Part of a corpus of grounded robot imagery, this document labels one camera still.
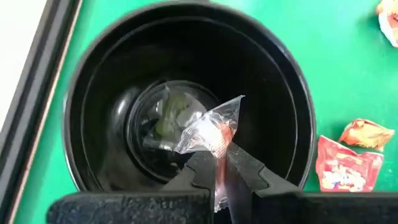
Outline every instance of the green surface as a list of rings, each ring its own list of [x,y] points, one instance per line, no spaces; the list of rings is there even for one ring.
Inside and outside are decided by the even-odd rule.
[[[63,154],[62,103],[79,57],[110,23],[157,1],[84,1],[16,223],[44,223],[54,200],[76,191]],[[260,20],[297,59],[312,92],[317,134],[338,139],[367,118],[398,129],[398,49],[379,30],[378,0],[218,0]],[[398,189],[398,137],[385,148],[375,190]],[[305,190],[319,191],[315,169]]]

